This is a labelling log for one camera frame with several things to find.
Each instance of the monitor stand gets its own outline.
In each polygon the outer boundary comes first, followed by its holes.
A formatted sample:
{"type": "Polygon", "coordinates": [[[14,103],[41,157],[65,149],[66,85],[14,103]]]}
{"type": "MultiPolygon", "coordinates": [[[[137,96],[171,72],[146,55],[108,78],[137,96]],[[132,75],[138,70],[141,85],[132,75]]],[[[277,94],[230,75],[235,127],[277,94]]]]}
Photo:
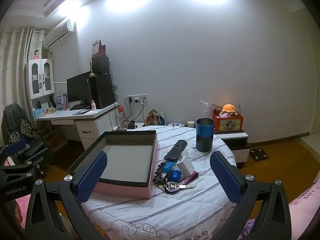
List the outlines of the monitor stand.
{"type": "Polygon", "coordinates": [[[83,104],[74,105],[70,110],[81,110],[81,109],[91,109],[89,101],[85,101],[83,104]]]}

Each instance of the black cup bottom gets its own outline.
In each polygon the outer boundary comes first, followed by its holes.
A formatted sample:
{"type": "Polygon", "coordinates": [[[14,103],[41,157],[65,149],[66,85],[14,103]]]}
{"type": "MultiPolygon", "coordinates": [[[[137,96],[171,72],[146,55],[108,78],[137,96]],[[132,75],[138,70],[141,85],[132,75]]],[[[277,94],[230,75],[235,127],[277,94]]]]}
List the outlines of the black cup bottom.
{"type": "Polygon", "coordinates": [[[212,149],[213,135],[210,137],[196,137],[196,148],[200,152],[209,152],[212,149]]]}

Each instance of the white tablecloth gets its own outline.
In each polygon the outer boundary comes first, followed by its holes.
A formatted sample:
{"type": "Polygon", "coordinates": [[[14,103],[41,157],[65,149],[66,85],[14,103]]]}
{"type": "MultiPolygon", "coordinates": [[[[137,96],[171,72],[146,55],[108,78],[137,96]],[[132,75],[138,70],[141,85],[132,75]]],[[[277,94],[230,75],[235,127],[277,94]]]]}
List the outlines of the white tablecloth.
{"type": "Polygon", "coordinates": [[[236,205],[228,200],[212,172],[210,154],[218,150],[236,165],[230,149],[215,136],[211,153],[197,151],[196,129],[193,128],[147,126],[136,130],[156,130],[159,143],[157,165],[178,140],[186,140],[186,150],[199,173],[191,183],[196,188],[168,195],[154,187],[151,199],[119,198],[93,192],[82,204],[84,211],[111,240],[211,239],[236,205]]]}

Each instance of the orange octopus plush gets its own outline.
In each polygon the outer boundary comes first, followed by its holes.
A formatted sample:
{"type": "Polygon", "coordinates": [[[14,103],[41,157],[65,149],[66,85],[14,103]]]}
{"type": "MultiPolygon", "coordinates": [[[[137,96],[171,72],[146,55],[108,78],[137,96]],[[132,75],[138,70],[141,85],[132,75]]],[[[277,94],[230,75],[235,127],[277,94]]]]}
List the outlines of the orange octopus plush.
{"type": "Polygon", "coordinates": [[[227,104],[225,105],[221,112],[220,112],[220,117],[221,118],[226,118],[226,117],[236,117],[238,116],[237,112],[236,112],[236,108],[231,105],[231,104],[227,104]]]}

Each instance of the blue metallic cup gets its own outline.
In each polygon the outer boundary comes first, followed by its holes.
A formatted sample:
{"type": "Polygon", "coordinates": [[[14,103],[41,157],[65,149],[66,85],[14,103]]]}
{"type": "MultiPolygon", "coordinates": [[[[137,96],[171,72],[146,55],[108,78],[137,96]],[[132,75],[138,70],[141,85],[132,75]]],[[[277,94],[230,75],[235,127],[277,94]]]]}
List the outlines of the blue metallic cup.
{"type": "Polygon", "coordinates": [[[209,152],[212,149],[214,135],[214,120],[200,118],[196,123],[196,148],[200,152],[209,152]]]}

